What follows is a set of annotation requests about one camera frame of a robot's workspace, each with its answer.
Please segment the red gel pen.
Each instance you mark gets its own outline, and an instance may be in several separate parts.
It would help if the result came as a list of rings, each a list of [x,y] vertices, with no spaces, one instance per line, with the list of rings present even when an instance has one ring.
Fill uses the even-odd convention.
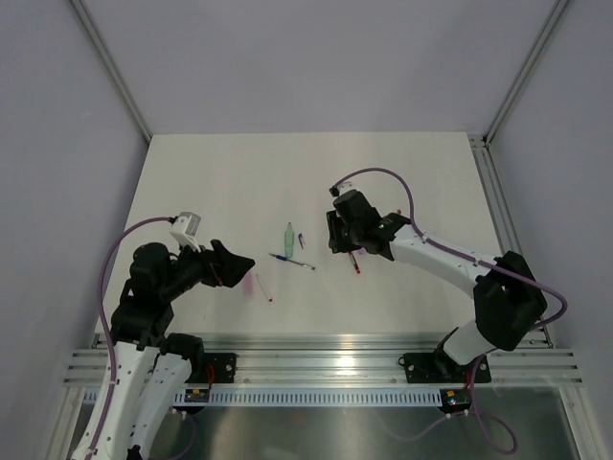
[[[354,269],[355,273],[356,274],[360,274],[361,273],[361,269],[360,269],[360,267],[359,267],[359,265],[357,263],[357,259],[355,258],[353,252],[349,252],[349,257],[350,257],[350,260],[352,262],[352,266],[353,266],[353,269]]]

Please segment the clear red-tipped pen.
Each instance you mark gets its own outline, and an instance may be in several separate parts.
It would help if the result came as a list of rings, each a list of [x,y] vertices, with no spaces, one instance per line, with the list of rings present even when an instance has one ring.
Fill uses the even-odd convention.
[[[267,288],[267,285],[265,284],[265,282],[263,281],[263,278],[261,277],[261,275],[259,273],[256,273],[256,280],[258,282],[258,285],[264,295],[264,297],[266,298],[267,302],[269,303],[273,303],[273,297],[269,291],[269,289]]]

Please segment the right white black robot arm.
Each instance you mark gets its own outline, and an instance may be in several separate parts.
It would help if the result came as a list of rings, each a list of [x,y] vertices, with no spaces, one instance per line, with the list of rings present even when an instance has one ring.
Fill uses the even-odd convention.
[[[547,302],[525,259],[512,251],[490,257],[418,233],[398,213],[382,216],[349,184],[333,187],[327,213],[329,248],[358,249],[390,262],[414,266],[449,283],[473,301],[474,317],[452,330],[427,358],[426,368],[455,380],[468,365],[492,350],[512,351],[536,325]]]

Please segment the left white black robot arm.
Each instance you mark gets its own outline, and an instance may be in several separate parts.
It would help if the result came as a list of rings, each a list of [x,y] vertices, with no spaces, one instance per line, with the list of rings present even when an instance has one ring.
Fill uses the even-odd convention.
[[[235,380],[233,353],[208,353],[203,340],[168,333],[172,303],[204,285],[233,288],[255,265],[228,251],[219,240],[211,248],[184,247],[173,257],[160,242],[137,248],[118,307],[105,335],[108,362],[75,459],[147,459],[176,393],[186,383],[210,391]]]

